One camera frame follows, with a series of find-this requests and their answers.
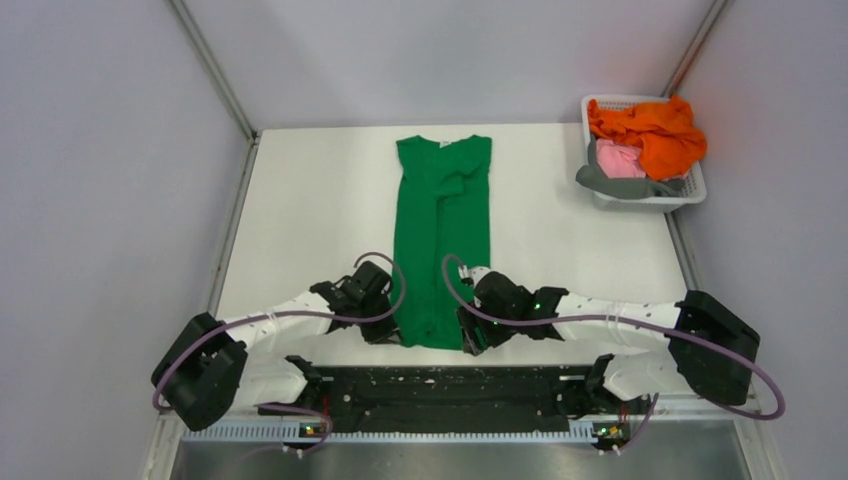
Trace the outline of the green t shirt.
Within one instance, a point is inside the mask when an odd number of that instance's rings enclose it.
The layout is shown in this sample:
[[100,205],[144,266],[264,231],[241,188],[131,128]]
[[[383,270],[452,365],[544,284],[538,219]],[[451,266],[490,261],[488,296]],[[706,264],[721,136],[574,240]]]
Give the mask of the green t shirt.
[[491,261],[489,175],[493,141],[472,135],[458,141],[421,136],[397,141],[402,169],[396,205],[393,258],[407,282],[394,318],[405,347],[460,350],[456,315],[465,291],[457,273],[444,275],[454,254],[472,266]]

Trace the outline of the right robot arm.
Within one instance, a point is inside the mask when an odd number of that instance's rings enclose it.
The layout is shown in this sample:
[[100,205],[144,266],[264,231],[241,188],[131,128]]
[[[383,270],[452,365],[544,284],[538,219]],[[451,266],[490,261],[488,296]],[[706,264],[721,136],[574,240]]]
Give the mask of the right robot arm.
[[535,291],[488,267],[461,267],[472,290],[457,317],[467,352],[478,355],[516,335],[533,340],[587,341],[628,348],[601,354],[586,382],[589,404],[612,412],[624,401],[685,388],[715,404],[747,401],[759,334],[712,295],[689,290],[671,303],[602,300],[565,288]]

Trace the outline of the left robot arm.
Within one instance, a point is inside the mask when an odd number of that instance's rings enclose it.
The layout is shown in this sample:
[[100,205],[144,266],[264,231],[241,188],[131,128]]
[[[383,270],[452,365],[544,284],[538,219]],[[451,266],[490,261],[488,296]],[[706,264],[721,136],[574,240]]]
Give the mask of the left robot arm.
[[232,410],[287,404],[308,413],[320,386],[286,358],[297,341],[356,325],[366,342],[398,334],[393,315],[407,294],[399,266],[386,271],[360,256],[351,274],[321,281],[279,305],[239,317],[192,317],[151,375],[152,404],[173,412],[192,431],[212,426]]

